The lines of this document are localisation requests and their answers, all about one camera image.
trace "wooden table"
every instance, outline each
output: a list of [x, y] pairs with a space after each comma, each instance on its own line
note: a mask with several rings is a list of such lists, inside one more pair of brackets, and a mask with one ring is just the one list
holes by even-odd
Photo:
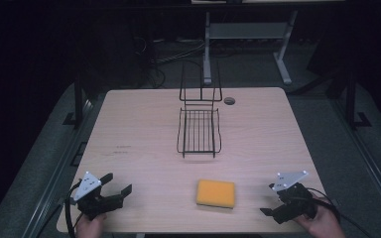
[[[293, 111], [280, 88], [223, 88], [234, 105], [216, 102], [222, 150], [186, 155], [177, 151], [183, 103], [178, 89], [107, 93], [74, 182], [89, 171], [114, 173], [102, 195], [132, 183], [124, 207], [108, 213], [104, 230], [125, 233], [286, 233], [302, 229], [277, 224], [260, 207], [282, 203], [268, 185], [278, 172], [306, 170], [306, 186], [323, 190]], [[233, 209], [195, 203], [199, 179], [233, 181]], [[72, 220], [79, 215], [72, 208]], [[64, 214], [58, 230], [66, 232]]]

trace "wire dish rack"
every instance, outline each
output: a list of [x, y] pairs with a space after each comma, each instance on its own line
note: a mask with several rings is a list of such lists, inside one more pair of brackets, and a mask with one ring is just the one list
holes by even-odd
[[212, 154], [215, 158], [221, 151], [219, 113], [218, 108], [214, 109], [214, 103], [222, 101], [220, 79], [213, 79], [206, 85], [201, 76], [196, 80], [186, 79], [185, 69], [183, 65], [179, 100], [184, 107], [181, 107], [179, 119], [178, 152], [183, 157], [200, 153]]

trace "sponge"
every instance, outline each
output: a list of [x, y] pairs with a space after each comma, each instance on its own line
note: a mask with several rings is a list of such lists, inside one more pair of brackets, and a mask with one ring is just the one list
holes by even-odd
[[200, 179], [196, 203], [200, 205], [234, 207], [234, 182]]

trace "wire rack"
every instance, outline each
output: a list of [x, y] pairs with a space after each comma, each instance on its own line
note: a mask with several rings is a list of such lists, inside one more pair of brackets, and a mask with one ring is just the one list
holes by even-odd
[[[213, 79], [211, 85], [206, 85], [200, 76], [194, 84], [185, 78], [183, 65], [180, 101], [181, 107], [178, 152], [183, 154], [212, 154], [221, 151], [221, 135], [219, 132], [218, 108], [214, 103], [222, 101], [222, 90], [219, 77]], [[193, 90], [187, 90], [193, 83]]]

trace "hand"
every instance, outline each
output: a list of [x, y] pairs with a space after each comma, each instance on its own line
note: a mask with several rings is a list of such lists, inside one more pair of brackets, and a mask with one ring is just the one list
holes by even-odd
[[76, 224], [77, 238], [99, 238], [103, 233], [103, 221], [107, 218], [106, 213], [97, 215], [89, 220], [88, 216], [82, 215]]
[[[316, 195], [314, 195], [314, 199], [320, 199], [328, 203], [326, 199], [318, 198]], [[314, 219], [301, 215], [296, 217], [294, 221], [316, 238], [345, 238], [335, 215], [333, 215], [332, 211], [321, 205], [317, 206], [317, 216]]]

